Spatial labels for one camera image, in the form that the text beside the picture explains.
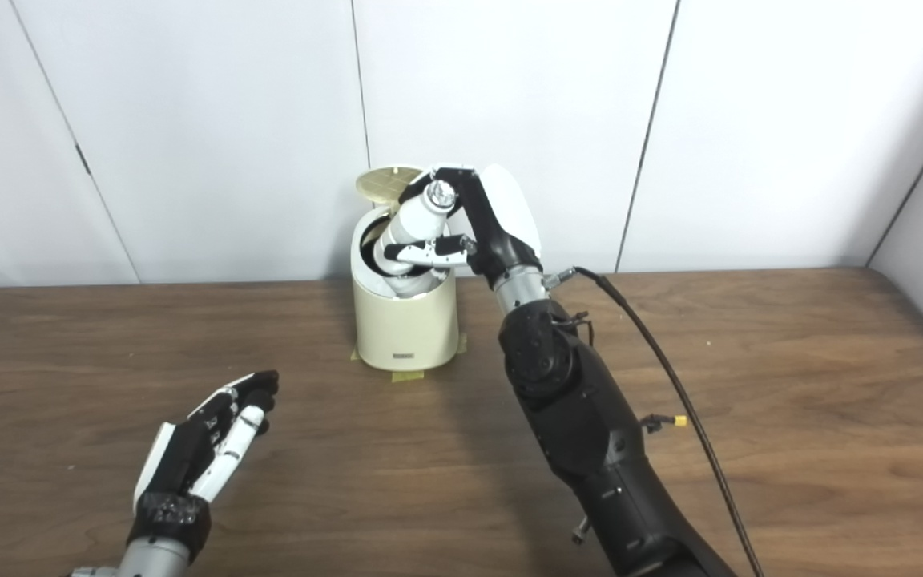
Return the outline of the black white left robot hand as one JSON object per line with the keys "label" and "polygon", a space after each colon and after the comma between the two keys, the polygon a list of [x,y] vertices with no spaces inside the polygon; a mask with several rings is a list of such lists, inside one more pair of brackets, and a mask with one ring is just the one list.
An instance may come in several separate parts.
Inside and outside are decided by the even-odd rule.
{"label": "black white left robot hand", "polygon": [[270,428],[279,380],[277,370],[238,377],[183,422],[159,427],[133,492],[119,576],[187,574],[208,541],[212,502]]}

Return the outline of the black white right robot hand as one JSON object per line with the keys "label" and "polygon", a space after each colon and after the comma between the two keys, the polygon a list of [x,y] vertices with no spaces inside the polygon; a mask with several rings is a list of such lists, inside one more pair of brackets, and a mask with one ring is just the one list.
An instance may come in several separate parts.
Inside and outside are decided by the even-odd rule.
{"label": "black white right robot hand", "polygon": [[520,274],[542,276],[541,237],[517,180],[501,165],[436,165],[415,176],[373,246],[388,277],[414,268],[468,267],[492,289]]}

